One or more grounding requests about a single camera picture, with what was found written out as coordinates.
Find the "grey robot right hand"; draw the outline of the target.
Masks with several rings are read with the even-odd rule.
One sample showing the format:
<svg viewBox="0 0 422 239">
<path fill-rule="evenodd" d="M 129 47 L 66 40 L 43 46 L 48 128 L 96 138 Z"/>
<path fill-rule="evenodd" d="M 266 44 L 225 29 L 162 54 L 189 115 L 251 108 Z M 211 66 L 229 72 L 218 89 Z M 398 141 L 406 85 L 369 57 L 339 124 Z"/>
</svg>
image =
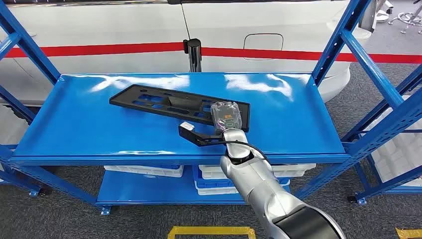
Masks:
<svg viewBox="0 0 422 239">
<path fill-rule="evenodd" d="M 211 117 L 215 134 L 222 134 L 225 130 L 241 129 L 242 119 L 236 102 L 221 101 L 211 104 Z"/>
</svg>

